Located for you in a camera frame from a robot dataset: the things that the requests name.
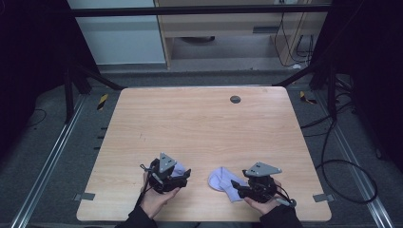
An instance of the black cable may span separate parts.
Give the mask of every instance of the black cable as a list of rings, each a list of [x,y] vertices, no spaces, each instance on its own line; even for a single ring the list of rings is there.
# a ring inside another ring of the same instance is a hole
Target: black cable
[[[147,167],[145,167],[144,164],[141,164],[140,167],[141,167],[145,172],[148,172],[148,171],[151,171],[151,170],[152,170],[151,166],[150,166],[149,168],[147,168]]]
[[[313,42],[313,40],[311,39],[311,41],[310,41],[310,43],[309,43],[309,47],[308,47],[308,50],[299,50],[299,46],[301,45],[301,41],[302,41],[302,39],[303,39],[303,35],[301,35],[300,37],[299,37],[299,40],[298,40],[298,43],[297,43],[297,47],[296,47],[296,54],[297,54],[297,56],[299,56],[299,57],[302,57],[302,58],[306,58],[309,54],[311,54],[311,44],[312,44],[312,42]]]
[[[148,171],[147,178],[145,179],[145,184],[144,184],[144,187],[143,187],[143,191],[142,191],[142,193],[140,193],[140,196],[137,199],[135,208],[138,207],[140,205],[140,203],[142,203],[143,198],[145,196],[145,193],[152,188],[152,187],[150,187],[150,188],[146,189],[147,186],[148,186],[148,181],[149,181],[150,176],[151,176],[151,172]]]
[[[277,184],[276,184],[276,186],[277,186],[279,189],[281,189],[282,191],[284,191],[284,193],[285,193],[285,195],[287,196],[288,199],[290,198],[290,196],[288,196],[287,191],[285,191],[285,189],[284,189],[283,187],[281,187],[280,185],[277,185]]]
[[[337,113],[340,113],[341,110],[342,110],[344,107],[349,106],[349,105],[352,105],[352,104],[353,104],[352,102],[348,102],[347,104],[342,105],[341,107],[339,107],[339,108],[337,109]],[[301,128],[301,129],[304,129],[304,128],[312,127],[312,126],[314,126],[314,125],[317,125],[317,124],[320,124],[320,123],[326,121],[326,120],[329,119],[330,117],[331,117],[331,115],[327,115],[327,116],[322,117],[322,118],[320,118],[320,119],[318,119],[318,120],[316,120],[316,121],[313,121],[313,122],[310,122],[310,123],[308,123],[308,124],[306,124],[306,125],[303,125],[303,126],[301,126],[300,128]]]
[[[311,41],[309,43],[309,52],[308,52],[308,65],[311,64],[312,55],[314,54],[314,35],[311,35]]]
[[[337,94],[336,99],[341,96],[348,96],[349,98],[351,98],[351,93],[349,93],[349,92],[339,93],[339,94]]]
[[[322,136],[322,135],[326,135],[326,134],[327,134],[327,132],[323,132],[323,133],[320,133],[320,134],[315,134],[315,135],[304,135],[303,137],[305,137],[305,138],[309,138],[309,137]]]
[[[292,203],[291,200],[290,200],[290,198],[286,197],[286,196],[285,196],[284,194],[282,194],[281,192],[276,191],[276,193],[279,194],[283,199],[285,199],[285,200],[288,201],[289,203]]]
[[[303,61],[294,59],[294,57],[293,57],[293,55],[292,55],[292,53],[291,53],[290,45],[288,44],[288,40],[287,40],[287,37],[286,37],[286,35],[285,35],[285,30],[284,30],[284,12],[281,14],[281,20],[280,20],[280,22],[279,22],[278,31],[277,31],[276,36],[275,36],[275,39],[274,39],[274,42],[275,42],[275,49],[276,49],[276,52],[277,52],[277,54],[278,54],[278,57],[279,57],[280,55],[279,55],[278,48],[277,48],[277,37],[278,37],[278,32],[279,32],[280,28],[282,28],[282,33],[283,33],[283,35],[284,35],[285,43],[286,43],[286,45],[287,45],[288,54],[290,55],[291,59],[294,61],[294,63],[291,64],[291,65],[285,65],[281,60],[280,60],[280,63],[282,64],[283,67],[291,67],[291,66],[293,66],[293,65],[295,65],[295,64],[301,64],[301,63],[303,63]]]
[[[37,124],[40,124],[48,115],[47,112],[44,109],[41,109],[41,108],[36,108],[35,111],[42,111],[44,113],[44,116],[38,122],[30,124],[30,125],[26,125],[26,127],[33,127],[33,126],[36,126]]]
[[[338,86],[339,88],[343,89],[344,91],[348,91],[348,92],[353,91],[353,88],[350,85],[346,84],[345,82],[343,82],[342,80],[340,80],[337,77],[336,77],[336,82],[337,82],[336,86]]]
[[[325,161],[325,160],[324,160],[326,145],[327,145],[327,142],[328,142],[328,140],[329,140],[330,133],[331,133],[332,129],[333,129],[335,126],[336,126],[336,120],[332,120],[331,126],[329,127],[329,130],[328,130],[328,132],[327,132],[327,134],[326,134],[326,138],[325,138],[325,141],[324,141],[324,144],[323,144],[323,147],[322,147],[321,158],[320,158],[320,164],[316,167],[316,169],[318,169],[319,167],[322,168],[322,175],[323,175],[323,178],[325,179],[326,183],[329,185],[329,187],[330,187],[336,194],[338,194],[340,197],[344,198],[345,200],[350,201],[350,202],[354,202],[354,203],[358,203],[358,204],[366,204],[366,203],[372,202],[373,200],[376,199],[378,191],[377,191],[376,182],[374,181],[374,179],[370,176],[370,174],[369,174],[367,171],[365,171],[365,170],[364,170],[363,168],[361,168],[360,166],[358,166],[358,165],[356,165],[356,164],[354,164],[354,163],[352,163],[352,162],[349,162],[349,161],[344,161],[344,160],[328,160],[328,161]],[[359,170],[361,170],[361,171],[369,178],[369,180],[371,181],[371,184],[372,184],[372,186],[373,186],[373,188],[374,188],[374,195],[373,195],[370,199],[358,200],[358,199],[352,199],[352,198],[350,198],[350,197],[347,197],[347,196],[341,194],[339,191],[337,191],[337,190],[332,186],[332,184],[329,182],[328,177],[326,176],[326,172],[325,172],[325,164],[331,163],[331,162],[344,162],[344,163],[348,163],[348,164],[350,164],[350,165],[352,165],[352,166],[358,168]]]

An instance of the white cabinet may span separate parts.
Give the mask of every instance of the white cabinet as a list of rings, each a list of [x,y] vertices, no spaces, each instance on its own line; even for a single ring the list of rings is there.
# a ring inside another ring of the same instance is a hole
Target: white cabinet
[[[152,0],[68,0],[72,9],[154,7]],[[165,65],[156,16],[77,17],[100,68]]]

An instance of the sleeve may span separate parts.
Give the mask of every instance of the sleeve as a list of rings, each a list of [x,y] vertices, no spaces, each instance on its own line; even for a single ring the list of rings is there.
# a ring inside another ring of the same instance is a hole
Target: sleeve
[[[294,208],[280,205],[271,212],[260,217],[264,228],[301,228],[302,224],[297,218]]]
[[[137,206],[128,215],[128,219],[115,228],[157,228],[157,223],[148,217],[142,207]]]

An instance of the wooden table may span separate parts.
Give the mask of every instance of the wooden table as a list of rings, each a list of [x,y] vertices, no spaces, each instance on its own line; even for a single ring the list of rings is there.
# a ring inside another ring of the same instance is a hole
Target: wooden table
[[[192,173],[156,220],[258,221],[244,201],[231,203],[207,183],[220,166],[243,178],[256,162],[282,169],[273,177],[297,201],[300,220],[331,217],[328,203],[313,199],[323,191],[285,88],[232,86],[123,90],[86,187],[95,198],[81,201],[77,218],[127,219],[143,186],[140,165],[161,152]]]

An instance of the hand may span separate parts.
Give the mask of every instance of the hand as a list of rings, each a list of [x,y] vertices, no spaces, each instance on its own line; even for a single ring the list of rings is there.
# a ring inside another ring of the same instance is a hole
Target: hand
[[[278,186],[281,186],[281,183],[275,180],[275,184]],[[270,199],[265,203],[260,203],[257,201],[254,201],[253,199],[250,198],[245,198],[245,202],[247,202],[252,208],[255,208],[259,212],[261,212],[262,215],[266,215],[267,213],[271,212],[273,209],[275,209],[277,206],[280,206],[280,203],[277,202],[274,199]]]
[[[147,172],[144,173],[144,184],[147,178]],[[174,198],[176,194],[179,192],[181,188],[175,188],[174,190],[160,194],[156,192],[153,188],[149,189],[145,192],[143,201],[140,203],[140,206],[143,208],[145,213],[148,215],[150,219],[153,219],[157,214],[163,209],[163,206],[168,203],[169,200]]]

